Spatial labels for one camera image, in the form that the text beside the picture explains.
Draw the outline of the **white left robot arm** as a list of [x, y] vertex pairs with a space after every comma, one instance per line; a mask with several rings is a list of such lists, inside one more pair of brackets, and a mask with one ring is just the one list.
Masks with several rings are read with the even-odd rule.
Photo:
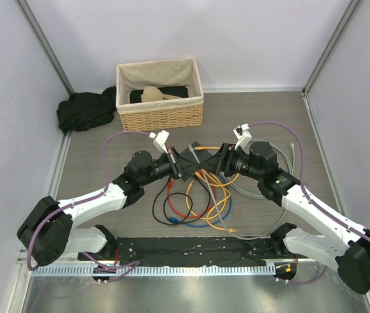
[[117, 240], [103, 225], [89, 229], [78, 226], [110, 211], [134, 204], [144, 195], [144, 187], [164, 177], [185, 179], [199, 169], [196, 160], [184, 158], [173, 148], [157, 159], [147, 151], [133, 154], [123, 173], [100, 190], [72, 198], [38, 201], [17, 237], [27, 249], [27, 266], [34, 271], [65, 254], [78, 254], [81, 260], [115, 257]]

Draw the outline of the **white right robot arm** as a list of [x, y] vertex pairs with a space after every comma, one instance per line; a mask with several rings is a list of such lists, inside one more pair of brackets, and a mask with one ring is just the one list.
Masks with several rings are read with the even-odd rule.
[[274, 255], [306, 256], [336, 271], [356, 293], [364, 295], [370, 290], [370, 228], [341, 215], [281, 169], [268, 142], [252, 143], [247, 153], [223, 144], [215, 155], [199, 161], [198, 167], [256, 180], [266, 199], [298, 215], [320, 233], [311, 235], [286, 223], [273, 234], [270, 248]]

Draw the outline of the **black cloth pile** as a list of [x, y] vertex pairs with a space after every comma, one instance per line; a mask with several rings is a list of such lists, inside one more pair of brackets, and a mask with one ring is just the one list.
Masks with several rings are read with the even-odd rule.
[[106, 125], [114, 119], [116, 87], [108, 87], [102, 93], [73, 93], [59, 103], [56, 114], [58, 127], [64, 133], [83, 132]]

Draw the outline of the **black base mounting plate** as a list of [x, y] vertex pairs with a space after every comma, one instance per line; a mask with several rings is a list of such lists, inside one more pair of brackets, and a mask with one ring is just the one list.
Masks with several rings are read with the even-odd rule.
[[107, 255], [122, 265], [138, 260], [141, 267], [243, 267], [295, 257], [270, 238], [234, 237], [119, 237]]

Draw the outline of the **wicker basket with liner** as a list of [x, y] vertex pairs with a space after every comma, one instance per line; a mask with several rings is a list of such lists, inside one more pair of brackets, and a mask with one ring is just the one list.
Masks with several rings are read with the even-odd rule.
[[204, 94], [193, 57], [117, 66], [115, 106], [124, 130], [195, 127]]

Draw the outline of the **beige object in basket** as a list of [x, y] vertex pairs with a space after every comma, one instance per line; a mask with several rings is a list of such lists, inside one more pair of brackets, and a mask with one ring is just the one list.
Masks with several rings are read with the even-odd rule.
[[163, 100], [176, 100], [180, 97], [162, 93], [157, 87], [146, 86], [141, 95], [142, 102], [157, 102]]

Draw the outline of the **black network switch box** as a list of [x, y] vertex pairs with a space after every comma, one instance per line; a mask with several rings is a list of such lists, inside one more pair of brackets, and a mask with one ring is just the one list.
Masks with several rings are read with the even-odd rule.
[[[219, 147], [212, 149], [197, 149], [198, 147], [203, 146], [197, 141], [193, 142], [191, 146], [193, 147], [193, 151], [197, 155], [200, 163], [213, 157], [219, 150]], [[188, 147], [178, 152], [178, 161], [182, 175], [181, 179], [183, 181], [188, 180], [197, 170], [199, 170], [198, 162]]]

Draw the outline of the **aluminium front rail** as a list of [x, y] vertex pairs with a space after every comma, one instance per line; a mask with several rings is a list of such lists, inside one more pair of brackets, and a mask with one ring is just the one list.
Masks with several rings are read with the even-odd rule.
[[295, 275], [298, 264], [307, 260], [305, 256], [276, 252], [273, 248], [258, 249], [246, 243], [192, 248], [123, 243], [108, 253], [80, 253], [75, 261], [47, 258], [46, 265], [39, 266], [32, 275], [92, 276], [101, 279], [116, 275], [277, 275], [289, 279]]

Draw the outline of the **black cloth in basket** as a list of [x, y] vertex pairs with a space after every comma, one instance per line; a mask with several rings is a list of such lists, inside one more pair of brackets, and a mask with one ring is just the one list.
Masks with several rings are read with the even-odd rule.
[[[188, 98], [188, 89], [185, 86], [171, 86], [171, 87], [157, 87], [162, 93], [168, 95], [175, 95], [180, 98]], [[143, 90], [135, 90], [130, 93], [130, 102], [133, 103], [140, 103], [141, 95]]]

